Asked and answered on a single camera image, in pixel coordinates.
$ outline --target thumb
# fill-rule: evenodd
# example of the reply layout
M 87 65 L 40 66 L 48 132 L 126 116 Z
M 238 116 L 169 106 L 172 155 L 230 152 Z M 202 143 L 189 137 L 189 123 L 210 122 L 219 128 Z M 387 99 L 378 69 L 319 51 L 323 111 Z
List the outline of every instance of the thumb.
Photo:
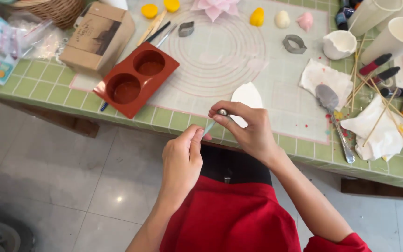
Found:
M 223 127 L 227 128 L 233 135 L 239 135 L 243 129 L 237 124 L 234 120 L 230 117 L 222 116 L 222 115 L 214 115 L 212 117 L 216 123 L 222 125 Z
M 191 145 L 189 147 L 189 161 L 191 163 L 199 163 L 200 167 L 203 164 L 202 155 L 200 154 L 200 141 L 203 137 L 203 129 L 198 129 L 195 135 L 191 139 Z

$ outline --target clear plastic bag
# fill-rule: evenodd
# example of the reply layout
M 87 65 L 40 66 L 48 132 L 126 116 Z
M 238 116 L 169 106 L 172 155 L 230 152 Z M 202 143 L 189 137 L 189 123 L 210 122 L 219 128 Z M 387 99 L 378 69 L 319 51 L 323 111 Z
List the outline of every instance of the clear plastic bag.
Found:
M 30 13 L 15 13 L 2 27 L 0 50 L 16 58 L 50 59 L 62 46 L 65 33 Z

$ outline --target hand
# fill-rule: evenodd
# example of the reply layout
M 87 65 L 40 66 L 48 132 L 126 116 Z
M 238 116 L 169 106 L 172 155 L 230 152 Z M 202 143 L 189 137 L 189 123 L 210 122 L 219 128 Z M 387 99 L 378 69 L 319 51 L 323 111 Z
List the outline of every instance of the hand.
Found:
M 226 109 L 231 115 L 242 117 L 248 126 L 242 129 L 230 117 L 218 115 L 219 109 Z M 278 153 L 284 152 L 274 141 L 266 109 L 250 108 L 241 102 L 222 100 L 211 107 L 209 117 L 227 128 L 245 152 L 267 167 Z
M 164 147 L 163 182 L 158 199 L 170 204 L 173 211 L 178 210 L 200 176 L 203 165 L 200 141 L 203 131 L 202 127 L 192 124 Z M 211 140 L 209 133 L 205 139 Z

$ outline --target person's right hand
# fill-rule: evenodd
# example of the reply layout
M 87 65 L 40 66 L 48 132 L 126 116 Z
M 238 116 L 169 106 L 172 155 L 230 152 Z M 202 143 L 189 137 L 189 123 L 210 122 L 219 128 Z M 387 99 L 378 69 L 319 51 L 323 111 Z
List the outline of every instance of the person's right hand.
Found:
M 217 114 L 219 109 L 226 109 L 231 115 L 242 117 L 248 126 L 241 128 L 230 117 Z M 209 117 L 227 128 L 245 152 L 267 167 L 277 155 L 283 153 L 274 141 L 266 109 L 250 108 L 241 102 L 222 100 L 211 107 Z

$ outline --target red shirt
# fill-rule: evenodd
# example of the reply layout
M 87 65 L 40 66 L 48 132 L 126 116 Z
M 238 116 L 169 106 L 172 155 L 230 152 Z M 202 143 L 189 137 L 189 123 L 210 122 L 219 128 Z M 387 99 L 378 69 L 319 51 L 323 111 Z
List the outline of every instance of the red shirt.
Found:
M 293 218 L 263 183 L 228 185 L 200 176 L 172 216 L 160 252 L 300 252 Z M 309 239 L 304 252 L 371 252 L 356 234 L 340 243 Z

